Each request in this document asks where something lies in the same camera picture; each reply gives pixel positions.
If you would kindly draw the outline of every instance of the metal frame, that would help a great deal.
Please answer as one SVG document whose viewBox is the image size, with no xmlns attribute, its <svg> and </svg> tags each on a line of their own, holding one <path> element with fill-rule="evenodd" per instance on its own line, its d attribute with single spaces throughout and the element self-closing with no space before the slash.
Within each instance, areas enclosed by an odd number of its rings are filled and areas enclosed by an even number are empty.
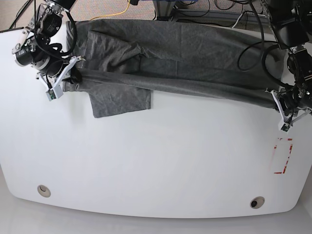
<svg viewBox="0 0 312 234">
<path fill-rule="evenodd" d="M 153 3 L 158 20 L 169 20 L 172 17 L 171 12 L 176 4 L 176 1 L 154 0 Z M 246 22 L 248 20 L 248 23 L 258 24 L 254 14 L 251 13 L 246 14 L 243 15 L 240 22 Z M 171 21 L 200 19 L 202 21 L 216 20 L 216 21 L 236 22 L 240 15 L 241 13 L 228 11 L 209 11 L 207 13 L 207 11 L 204 10 L 177 9 L 176 14 L 172 17 Z M 269 25 L 269 21 L 265 15 L 259 15 L 259 18 L 263 25 L 265 26 Z"/>
<path fill-rule="evenodd" d="M 207 11 L 203 10 L 189 10 L 189 9 L 177 9 L 177 13 L 173 17 L 172 21 L 177 20 L 216 20 L 216 21 L 227 21 L 227 22 L 236 22 L 241 13 L 228 12 L 228 11 Z M 259 15 L 261 23 L 265 26 L 269 25 L 269 21 L 265 15 Z M 246 22 L 252 24 L 258 24 L 258 21 L 254 14 L 245 13 L 239 22 Z"/>
</svg>

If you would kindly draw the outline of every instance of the yellow cable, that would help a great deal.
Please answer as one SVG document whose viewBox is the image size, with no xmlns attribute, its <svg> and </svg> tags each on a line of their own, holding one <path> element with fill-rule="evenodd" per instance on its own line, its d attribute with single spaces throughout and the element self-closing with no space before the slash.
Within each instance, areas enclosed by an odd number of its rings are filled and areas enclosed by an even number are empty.
<svg viewBox="0 0 312 234">
<path fill-rule="evenodd" d="M 94 17 L 90 20 L 95 20 L 95 19 L 98 19 L 98 18 L 102 18 L 102 17 L 108 17 L 108 16 L 117 16 L 117 15 L 121 15 L 123 13 L 125 13 L 128 9 L 129 9 L 129 6 L 130 6 L 130 0 L 128 0 L 128 6 L 127 8 L 123 11 L 123 12 L 119 12 L 119 13 L 116 13 L 116 14 L 111 14 L 111 15 L 105 15 L 105 16 L 97 16 L 97 17 Z"/>
</svg>

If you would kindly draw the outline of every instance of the folded cloth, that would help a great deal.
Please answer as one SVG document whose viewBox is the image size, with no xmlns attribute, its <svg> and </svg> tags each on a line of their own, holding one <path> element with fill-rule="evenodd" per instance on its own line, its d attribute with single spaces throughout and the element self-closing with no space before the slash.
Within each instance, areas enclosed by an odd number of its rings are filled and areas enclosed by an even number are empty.
<svg viewBox="0 0 312 234">
<path fill-rule="evenodd" d="M 236 66 L 239 54 L 259 39 L 198 24 L 114 20 L 77 22 L 75 55 L 83 82 L 64 84 L 64 91 L 89 93 L 95 117 L 151 108 L 151 91 L 226 98 L 274 108 L 266 89 L 278 89 L 261 64 L 249 72 Z M 67 24 L 68 45 L 72 27 Z M 259 47 L 246 52 L 241 67 L 253 64 Z M 268 70 L 281 79 L 285 52 L 267 58 Z"/>
</svg>

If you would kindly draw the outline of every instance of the white bracket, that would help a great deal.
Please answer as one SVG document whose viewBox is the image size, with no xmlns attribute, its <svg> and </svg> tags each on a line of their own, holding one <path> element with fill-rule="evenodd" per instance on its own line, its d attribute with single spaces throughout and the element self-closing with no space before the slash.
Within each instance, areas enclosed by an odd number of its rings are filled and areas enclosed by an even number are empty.
<svg viewBox="0 0 312 234">
<path fill-rule="evenodd" d="M 58 99 L 61 96 L 63 96 L 64 93 L 63 93 L 63 90 L 62 90 L 62 87 L 60 86 L 60 84 L 64 79 L 69 78 L 71 76 L 70 70 L 74 67 L 74 65 L 77 62 L 79 62 L 81 60 L 85 60 L 83 56 L 71 57 L 69 64 L 63 69 L 61 74 L 57 77 L 52 88 L 49 88 L 47 81 L 42 77 L 42 74 L 40 72 L 37 73 L 37 79 L 39 79 L 42 82 L 42 84 L 45 86 L 46 94 L 48 96 L 49 101 L 52 101 L 54 99 Z"/>
<path fill-rule="evenodd" d="M 279 113 L 280 113 L 280 115 L 282 117 L 281 121 L 278 124 L 278 128 L 280 130 L 283 130 L 284 132 L 288 132 L 290 130 L 290 128 L 293 127 L 293 124 L 295 122 L 299 121 L 300 119 L 302 119 L 303 117 L 307 116 L 308 114 L 310 114 L 312 112 L 312 109 L 310 109 L 310 108 L 303 109 L 303 111 L 305 111 L 305 113 L 303 113 L 302 115 L 300 115 L 296 119 L 290 121 L 284 114 L 283 107 L 282 107 L 282 105 L 281 105 L 281 103 L 280 103 L 280 101 L 278 99 L 278 96 L 277 96 L 278 92 L 273 90 L 273 91 L 271 91 L 271 94 L 273 96 L 274 101 L 277 104 Z"/>
</svg>

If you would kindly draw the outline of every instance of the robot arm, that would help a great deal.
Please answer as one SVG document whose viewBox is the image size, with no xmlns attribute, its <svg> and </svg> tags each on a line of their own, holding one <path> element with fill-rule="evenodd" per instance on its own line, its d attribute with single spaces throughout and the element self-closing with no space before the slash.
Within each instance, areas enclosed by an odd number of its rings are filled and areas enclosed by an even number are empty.
<svg viewBox="0 0 312 234">
<path fill-rule="evenodd" d="M 33 18 L 22 30 L 21 37 L 12 54 L 19 66 L 32 65 L 39 70 L 37 79 L 47 87 L 49 100 L 60 98 L 63 94 L 61 81 L 70 83 L 81 82 L 81 75 L 75 68 L 75 63 L 83 57 L 68 57 L 74 50 L 77 41 L 77 30 L 74 29 L 74 43 L 67 52 L 62 51 L 59 43 L 50 44 L 62 24 L 62 12 L 65 11 L 70 21 L 75 25 L 69 11 L 76 0 L 45 0 L 40 5 Z"/>
<path fill-rule="evenodd" d="M 284 84 L 281 92 L 271 92 L 282 116 L 279 128 L 287 132 L 296 121 L 312 113 L 312 57 L 304 48 L 309 42 L 312 0 L 262 0 L 262 5 L 278 42 L 275 48 L 288 50 L 287 65 L 295 79 L 294 86 Z M 262 59 L 264 69 L 266 55 Z"/>
</svg>

